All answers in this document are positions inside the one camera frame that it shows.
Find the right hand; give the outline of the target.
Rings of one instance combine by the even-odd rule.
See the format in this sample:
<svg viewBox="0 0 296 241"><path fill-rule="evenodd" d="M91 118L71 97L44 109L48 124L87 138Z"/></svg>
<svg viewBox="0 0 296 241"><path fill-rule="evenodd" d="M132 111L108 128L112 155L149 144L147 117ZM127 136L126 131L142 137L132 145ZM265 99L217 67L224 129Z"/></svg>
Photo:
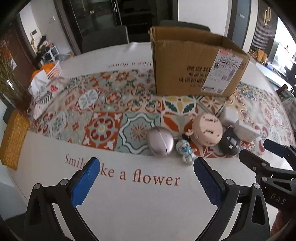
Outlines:
<svg viewBox="0 0 296 241"><path fill-rule="evenodd" d="M269 240L295 240L295 218L279 210L270 230Z"/></svg>

